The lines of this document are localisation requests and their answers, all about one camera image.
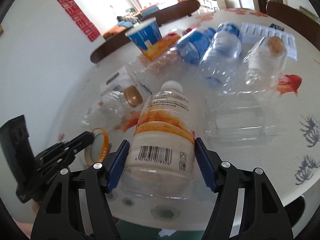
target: chair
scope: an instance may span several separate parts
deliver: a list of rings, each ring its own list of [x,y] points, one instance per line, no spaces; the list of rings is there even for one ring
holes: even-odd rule
[[[267,4],[267,13],[296,30],[320,51],[320,25],[318,23],[300,11],[277,2]]]
[[[103,58],[110,55],[112,52],[129,43],[131,40],[125,36],[125,33],[130,29],[125,29],[110,40],[103,43],[99,48],[92,52],[90,60],[92,63],[99,63]]]
[[[170,7],[148,14],[142,18],[143,21],[156,17],[158,26],[162,24],[178,20],[185,16],[191,16],[193,12],[200,8],[200,3],[197,0],[186,0],[179,2]]]

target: bottle bottom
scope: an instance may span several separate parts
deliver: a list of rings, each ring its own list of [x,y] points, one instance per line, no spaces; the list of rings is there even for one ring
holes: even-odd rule
[[[125,168],[121,185],[125,191],[152,197],[186,199],[190,195],[192,178],[163,171]]]

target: black lotus print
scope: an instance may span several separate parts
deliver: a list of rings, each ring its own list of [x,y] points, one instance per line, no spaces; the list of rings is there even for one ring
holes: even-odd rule
[[[303,126],[303,128],[300,128],[300,131],[303,132],[303,136],[308,142],[307,147],[314,147],[316,143],[320,141],[320,128],[317,123],[317,120],[314,118],[313,115],[301,117],[304,121],[299,122]]]
[[[311,179],[313,176],[312,169],[317,169],[319,167],[320,161],[316,162],[316,160],[312,156],[305,155],[301,162],[301,166],[299,166],[299,170],[296,171],[296,174],[294,175],[296,177],[296,180],[298,181],[296,185],[301,185],[306,180]]]

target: white bottle cap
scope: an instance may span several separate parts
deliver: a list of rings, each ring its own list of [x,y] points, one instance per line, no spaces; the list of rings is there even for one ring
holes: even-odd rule
[[[179,82],[176,82],[174,80],[170,80],[164,83],[161,87],[161,90],[165,90],[165,89],[174,89],[180,93],[183,93],[182,85]]]

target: bottle cap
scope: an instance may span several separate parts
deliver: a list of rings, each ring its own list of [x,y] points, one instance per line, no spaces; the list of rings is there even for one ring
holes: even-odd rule
[[[165,89],[174,89],[180,93],[183,93],[182,85],[174,80],[170,80],[164,83],[161,87],[161,90],[165,90]]]
[[[131,86],[131,87],[126,88],[123,91],[123,93],[124,93],[125,99],[128,101],[130,106],[132,106],[133,108],[136,108],[137,106],[142,104],[142,102],[143,102],[142,96],[140,95],[139,91],[137,90],[137,88],[135,86]]]
[[[283,41],[277,36],[269,38],[268,48],[272,57],[280,57],[285,50]]]

